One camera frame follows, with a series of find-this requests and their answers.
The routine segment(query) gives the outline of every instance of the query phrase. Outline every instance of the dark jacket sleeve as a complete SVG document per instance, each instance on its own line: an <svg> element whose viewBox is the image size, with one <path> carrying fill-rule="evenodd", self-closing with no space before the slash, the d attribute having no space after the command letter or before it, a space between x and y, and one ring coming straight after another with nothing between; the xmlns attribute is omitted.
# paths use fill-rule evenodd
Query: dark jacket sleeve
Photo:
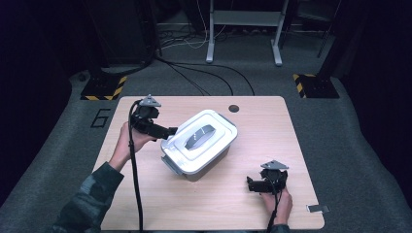
<svg viewBox="0 0 412 233"><path fill-rule="evenodd" d="M51 232L100 232L123 175L105 162L63 207Z"/></svg>
<svg viewBox="0 0 412 233"><path fill-rule="evenodd" d="M270 233L290 233L291 230L287 225L273 225L270 228Z"/></svg>

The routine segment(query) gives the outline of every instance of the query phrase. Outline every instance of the white plastic container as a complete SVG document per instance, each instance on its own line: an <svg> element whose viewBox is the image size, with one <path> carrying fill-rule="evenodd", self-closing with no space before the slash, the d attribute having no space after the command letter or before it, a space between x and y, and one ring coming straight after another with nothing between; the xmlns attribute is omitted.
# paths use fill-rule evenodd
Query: white plastic container
<svg viewBox="0 0 412 233"><path fill-rule="evenodd" d="M237 128L213 110L204 110L161 142L161 159L178 175L196 182L228 152Z"/></svg>

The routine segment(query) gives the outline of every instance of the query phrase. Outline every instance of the wooden table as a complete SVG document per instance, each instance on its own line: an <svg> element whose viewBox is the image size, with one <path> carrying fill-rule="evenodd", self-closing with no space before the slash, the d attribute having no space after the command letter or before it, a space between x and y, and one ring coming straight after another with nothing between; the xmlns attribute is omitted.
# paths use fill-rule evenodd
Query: wooden table
<svg viewBox="0 0 412 233"><path fill-rule="evenodd" d="M145 96L123 97L114 114L94 170L109 161L121 125L127 121L133 102ZM199 181L192 183L175 175L160 159L161 140L148 142L136 153L145 230L263 230L269 213L258 193L246 183L249 176L260 181L260 164L273 159L290 167L287 181L293 197L291 229L320 229L321 213L309 213L306 205L317 205L299 143L285 100L278 96L154 96L162 106L154 123L177 127L197 113L211 109L236 124L238 137L228 154ZM237 105L237 113L229 111ZM124 180L103 230L139 229L133 189L132 166L124 166Z"/></svg>

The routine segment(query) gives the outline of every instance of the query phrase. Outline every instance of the person's right hand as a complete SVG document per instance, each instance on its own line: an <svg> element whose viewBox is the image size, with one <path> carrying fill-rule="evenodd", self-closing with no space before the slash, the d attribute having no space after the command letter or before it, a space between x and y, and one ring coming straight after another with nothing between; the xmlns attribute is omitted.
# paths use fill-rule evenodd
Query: person's right hand
<svg viewBox="0 0 412 233"><path fill-rule="evenodd" d="M273 210L275 210L275 195L271 193L261 193L261 197L263 198L264 205L266 206L267 212L271 215ZM288 219L292 211L292 196L289 194L288 189L284 188L282 190L282 194L279 193L278 197L281 197L278 210L276 213L276 217L273 220L274 225L278 224L288 224Z"/></svg>

